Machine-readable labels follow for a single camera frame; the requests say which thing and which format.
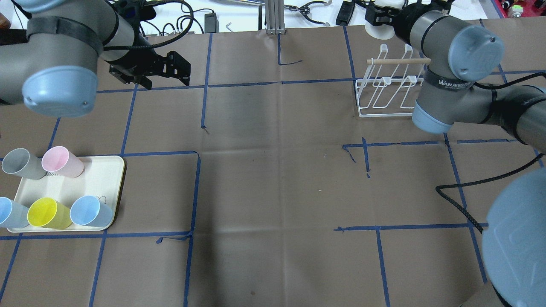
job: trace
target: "label on robot arm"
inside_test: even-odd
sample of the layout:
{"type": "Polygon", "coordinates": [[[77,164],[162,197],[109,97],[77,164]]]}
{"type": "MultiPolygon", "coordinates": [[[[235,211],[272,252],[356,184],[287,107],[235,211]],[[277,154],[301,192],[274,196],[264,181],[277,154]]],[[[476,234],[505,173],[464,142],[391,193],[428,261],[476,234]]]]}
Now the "label on robot arm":
{"type": "Polygon", "coordinates": [[[459,79],[448,79],[440,75],[427,71],[424,77],[425,81],[434,87],[448,91],[461,91],[470,88],[473,82],[463,81],[459,79]]]}

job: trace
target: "white tray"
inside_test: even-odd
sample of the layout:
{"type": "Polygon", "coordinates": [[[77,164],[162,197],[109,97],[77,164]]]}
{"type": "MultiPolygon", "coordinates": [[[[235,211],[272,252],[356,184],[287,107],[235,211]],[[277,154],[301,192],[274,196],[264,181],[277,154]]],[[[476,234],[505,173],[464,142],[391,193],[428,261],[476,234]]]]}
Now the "white tray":
{"type": "Polygon", "coordinates": [[[105,197],[106,205],[114,213],[108,226],[91,227],[72,223],[65,229],[52,229],[28,225],[25,228],[8,228],[9,232],[101,231],[112,225],[120,196],[125,161],[118,156],[78,158],[84,163],[85,167],[80,176],[68,178],[48,173],[40,180],[23,178],[14,201],[30,207],[39,198],[51,197],[70,208],[78,198],[84,195],[105,197]]]}

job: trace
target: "red circuit board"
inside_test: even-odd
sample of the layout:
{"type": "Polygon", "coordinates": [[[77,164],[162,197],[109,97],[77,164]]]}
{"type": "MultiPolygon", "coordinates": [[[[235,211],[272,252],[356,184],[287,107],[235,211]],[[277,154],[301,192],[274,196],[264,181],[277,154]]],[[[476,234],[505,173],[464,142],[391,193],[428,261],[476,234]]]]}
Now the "red circuit board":
{"type": "MultiPolygon", "coordinates": [[[[503,17],[508,17],[507,16],[507,13],[508,13],[508,9],[503,9],[502,8],[502,5],[501,5],[501,2],[503,0],[493,0],[493,2],[495,2],[495,4],[497,5],[498,7],[498,10],[502,13],[503,17]]],[[[535,3],[535,0],[524,0],[524,1],[518,1],[516,3],[514,3],[514,5],[519,5],[523,8],[523,14],[522,14],[522,17],[536,17],[536,16],[540,16],[541,13],[546,9],[546,8],[542,8],[542,9],[537,9],[535,6],[534,6],[534,3],[535,3]]]]}

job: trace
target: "wire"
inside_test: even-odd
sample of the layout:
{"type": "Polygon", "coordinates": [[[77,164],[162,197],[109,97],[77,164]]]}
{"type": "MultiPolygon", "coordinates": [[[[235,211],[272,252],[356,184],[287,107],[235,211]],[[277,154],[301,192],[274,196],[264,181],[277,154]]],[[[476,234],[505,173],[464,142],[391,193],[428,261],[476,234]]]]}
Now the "wire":
{"type": "Polygon", "coordinates": [[[166,40],[159,44],[153,44],[153,45],[145,45],[145,46],[112,46],[112,47],[105,47],[104,51],[111,51],[111,50],[145,50],[145,49],[155,49],[163,46],[167,46],[168,44],[171,44],[179,39],[181,39],[184,35],[186,35],[189,32],[189,29],[193,25],[193,9],[192,7],[184,0],[163,0],[163,1],[155,1],[154,6],[160,5],[160,4],[167,4],[167,3],[180,3],[184,6],[186,6],[189,9],[189,16],[192,18],[189,20],[188,26],[177,36],[166,40]]]}
{"type": "Polygon", "coordinates": [[[154,27],[154,28],[157,30],[157,32],[159,33],[160,36],[163,35],[162,32],[161,32],[161,30],[160,30],[158,27],[156,27],[156,25],[154,25],[153,23],[151,23],[151,22],[149,22],[149,21],[147,21],[147,20],[143,20],[143,22],[145,22],[145,23],[151,25],[152,27],[154,27]]]}
{"type": "Polygon", "coordinates": [[[163,31],[162,31],[163,33],[166,33],[165,28],[167,28],[167,26],[171,26],[173,28],[173,31],[176,32],[176,29],[175,29],[174,25],[172,23],[168,22],[163,26],[163,31]]]}
{"type": "Polygon", "coordinates": [[[447,200],[452,205],[454,205],[462,214],[464,214],[466,216],[466,218],[474,225],[474,227],[476,227],[476,229],[480,233],[482,233],[483,232],[483,227],[474,219],[474,217],[472,217],[472,215],[470,215],[470,213],[468,213],[468,211],[466,211],[466,209],[463,208],[459,203],[457,203],[455,200],[453,200],[453,198],[447,196],[444,192],[442,192],[442,190],[445,189],[445,188],[456,188],[456,187],[459,188],[459,187],[475,186],[475,185],[486,184],[488,182],[504,179],[506,177],[517,174],[517,173],[521,172],[522,170],[530,167],[531,165],[537,163],[538,160],[540,160],[543,156],[544,156],[544,154],[540,153],[538,156],[536,156],[533,160],[531,160],[526,165],[524,165],[524,166],[522,166],[522,167],[520,167],[518,169],[515,169],[515,170],[513,170],[511,172],[507,172],[505,174],[502,174],[500,176],[496,176],[496,177],[492,177],[492,178],[488,178],[488,179],[483,179],[483,180],[478,180],[478,181],[473,181],[473,182],[467,182],[467,183],[464,183],[464,184],[437,186],[436,187],[436,192],[438,192],[438,194],[440,194],[440,196],[443,197],[445,200],[447,200]]]}
{"type": "MultiPolygon", "coordinates": [[[[209,10],[209,11],[211,11],[213,14],[216,14],[216,12],[214,12],[213,9],[198,9],[198,10],[195,10],[195,11],[193,11],[193,12],[194,12],[194,13],[197,13],[197,12],[199,12],[199,11],[204,11],[204,10],[209,10]]],[[[184,11],[184,8],[182,8],[182,12],[183,12],[183,13],[189,13],[188,11],[184,11]]]]}
{"type": "MultiPolygon", "coordinates": [[[[203,26],[199,23],[199,21],[197,21],[197,19],[195,19],[194,17],[189,17],[189,16],[182,16],[183,19],[182,21],[180,21],[180,27],[182,27],[182,23],[185,21],[185,20],[188,20],[188,19],[191,19],[193,18],[193,21],[195,21],[195,23],[197,23],[197,25],[199,26],[199,28],[201,29],[201,33],[205,33],[205,30],[203,30],[203,26]]],[[[176,28],[178,29],[178,20],[180,19],[180,17],[176,20],[177,24],[176,24],[176,28]]]]}
{"type": "Polygon", "coordinates": [[[15,15],[17,15],[17,19],[19,19],[19,23],[21,24],[21,29],[25,29],[25,27],[23,27],[23,22],[21,21],[21,18],[19,17],[19,13],[17,12],[17,7],[15,6],[15,3],[13,4],[13,9],[15,10],[15,15]]]}
{"type": "Polygon", "coordinates": [[[501,88],[505,88],[505,87],[514,85],[516,83],[523,82],[525,80],[533,79],[533,78],[536,78],[538,76],[543,76],[543,77],[546,78],[546,72],[530,74],[530,75],[527,75],[527,76],[525,76],[523,78],[519,78],[517,80],[510,81],[510,82],[508,82],[506,84],[501,84],[501,85],[489,86],[489,85],[484,85],[484,84],[480,84],[480,83],[474,83],[474,85],[476,85],[476,87],[483,88],[485,90],[500,90],[501,88]]]}

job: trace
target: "power adapter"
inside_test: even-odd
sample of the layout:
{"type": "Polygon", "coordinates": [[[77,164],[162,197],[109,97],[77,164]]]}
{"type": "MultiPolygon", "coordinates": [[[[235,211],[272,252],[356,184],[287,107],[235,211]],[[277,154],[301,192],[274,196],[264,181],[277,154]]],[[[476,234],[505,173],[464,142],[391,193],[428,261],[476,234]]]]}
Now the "power adapter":
{"type": "Polygon", "coordinates": [[[353,17],[354,2],[343,1],[341,3],[340,12],[337,13],[336,25],[347,26],[353,17]]]}
{"type": "Polygon", "coordinates": [[[220,24],[216,13],[205,14],[205,33],[218,33],[220,32],[220,24]]]}

